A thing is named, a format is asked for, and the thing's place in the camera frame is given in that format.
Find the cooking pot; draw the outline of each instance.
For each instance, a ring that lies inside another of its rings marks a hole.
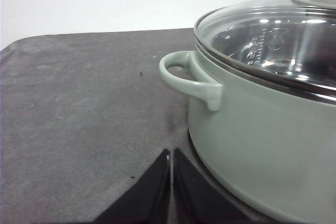
[[[225,7],[194,34],[197,50],[166,55],[160,73],[189,96],[205,166],[276,220],[336,223],[336,0]]]

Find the pot handle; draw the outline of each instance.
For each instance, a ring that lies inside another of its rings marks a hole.
[[[164,56],[159,65],[162,79],[174,90],[206,102],[210,111],[218,111],[221,105],[222,85],[209,76],[196,61],[197,51],[179,51]],[[168,68],[180,66],[201,80],[191,81],[168,72]]]

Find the sage green pot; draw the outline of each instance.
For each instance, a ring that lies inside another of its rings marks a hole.
[[[276,220],[336,223],[336,105],[250,81],[200,51],[166,55],[160,73],[190,97],[192,142],[223,186]]]

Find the dark gray mat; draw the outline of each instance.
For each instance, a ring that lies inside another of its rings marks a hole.
[[[2,223],[92,220],[164,148],[180,147],[228,195],[192,151],[187,97],[159,76],[164,55],[193,48],[192,29],[38,36],[5,48]]]

